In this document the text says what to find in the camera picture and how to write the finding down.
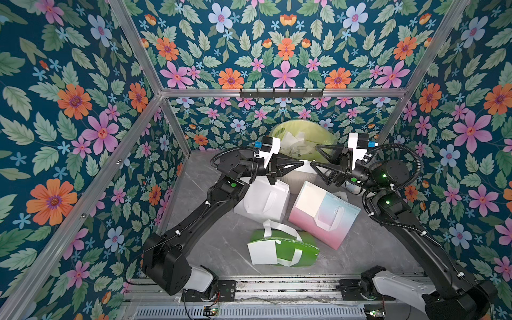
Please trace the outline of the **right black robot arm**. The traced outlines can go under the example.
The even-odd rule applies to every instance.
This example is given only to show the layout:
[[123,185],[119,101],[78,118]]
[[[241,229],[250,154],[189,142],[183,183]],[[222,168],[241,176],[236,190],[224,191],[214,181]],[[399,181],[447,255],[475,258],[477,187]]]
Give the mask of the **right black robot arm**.
[[376,266],[361,274],[359,290],[366,299],[393,297],[426,314],[429,319],[482,319],[491,315],[497,288],[478,280],[454,260],[421,224],[399,192],[411,185],[423,169],[414,149],[388,143],[369,148],[361,159],[341,145],[316,145],[326,164],[312,162],[327,185],[345,182],[362,190],[367,216],[383,226],[421,265],[432,284],[420,289],[414,281]]

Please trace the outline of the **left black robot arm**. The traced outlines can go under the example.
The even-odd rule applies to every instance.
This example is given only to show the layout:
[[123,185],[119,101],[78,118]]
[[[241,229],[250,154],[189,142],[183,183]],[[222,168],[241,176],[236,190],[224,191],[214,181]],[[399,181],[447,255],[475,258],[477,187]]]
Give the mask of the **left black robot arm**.
[[219,219],[236,207],[249,190],[242,179],[265,177],[270,183],[303,166],[302,160],[272,151],[270,146],[235,147],[218,153],[210,161],[220,173],[207,191],[205,201],[183,221],[143,245],[142,272],[169,295],[194,291],[211,300],[218,292],[218,277],[210,269],[193,267],[187,257]]

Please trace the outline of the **green white paper bag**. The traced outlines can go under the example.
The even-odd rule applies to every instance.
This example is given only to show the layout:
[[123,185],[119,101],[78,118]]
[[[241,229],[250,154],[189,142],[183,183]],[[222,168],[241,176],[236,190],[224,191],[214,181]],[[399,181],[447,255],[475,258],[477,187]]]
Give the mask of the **green white paper bag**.
[[319,255],[311,234],[270,219],[253,232],[247,248],[253,265],[310,267]]

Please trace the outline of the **pink blue gradient paper bag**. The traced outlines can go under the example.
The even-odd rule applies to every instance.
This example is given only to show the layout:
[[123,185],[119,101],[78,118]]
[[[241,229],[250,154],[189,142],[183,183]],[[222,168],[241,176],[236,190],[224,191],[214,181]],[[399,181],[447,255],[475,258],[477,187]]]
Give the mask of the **pink blue gradient paper bag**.
[[337,250],[361,209],[306,181],[289,215],[289,222]]

